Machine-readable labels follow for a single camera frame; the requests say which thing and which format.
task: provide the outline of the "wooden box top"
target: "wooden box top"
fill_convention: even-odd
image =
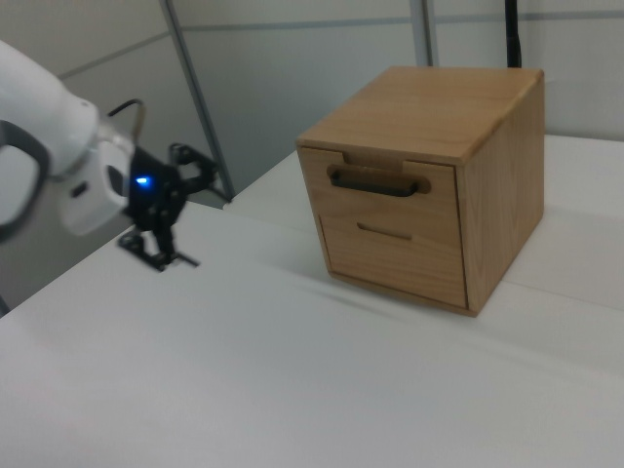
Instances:
[[[526,68],[393,66],[297,145],[463,165],[542,78]]]

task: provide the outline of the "drawer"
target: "drawer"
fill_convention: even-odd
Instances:
[[[299,159],[330,271],[466,307],[453,167],[393,172],[308,148]]]

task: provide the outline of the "wood grain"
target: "wood grain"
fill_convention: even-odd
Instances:
[[[384,167],[414,157],[463,165],[541,75],[525,68],[391,67],[303,133],[297,146],[353,153],[369,163],[377,158]]]
[[[453,167],[405,161],[395,177],[426,193],[392,197],[332,186],[328,168],[353,169],[339,152],[298,152],[331,272],[466,307]]]
[[[479,311],[544,212],[544,81],[457,168],[469,308]]]

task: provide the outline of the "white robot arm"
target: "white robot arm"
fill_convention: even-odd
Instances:
[[[46,176],[62,185],[59,213],[70,232],[90,232],[125,208],[135,152],[132,140],[115,130],[93,104],[70,93],[56,76],[1,41],[0,121],[17,126],[46,148]],[[1,151],[0,158],[15,161],[22,150],[5,142]],[[113,171],[109,167],[124,180],[121,193],[109,183]],[[0,189],[4,199],[0,203],[9,205],[20,198],[5,190]]]
[[[160,271],[177,258],[189,260],[176,252],[171,228],[189,194],[209,189],[222,196],[213,188],[217,167],[178,143],[170,158],[168,165],[146,153],[93,104],[0,41],[0,243],[18,232],[51,180],[60,184],[59,214],[70,232],[88,233],[123,212],[136,228],[121,247]],[[38,174],[29,187],[16,181],[24,160]],[[182,179],[178,166],[190,163],[199,175]],[[20,201],[24,187],[28,196]],[[159,253],[145,252],[144,231],[154,234]]]

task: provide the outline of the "blue led light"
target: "blue led light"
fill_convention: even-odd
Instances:
[[[143,188],[149,187],[149,184],[152,181],[151,178],[149,177],[137,177],[135,180],[136,180],[136,183]]]

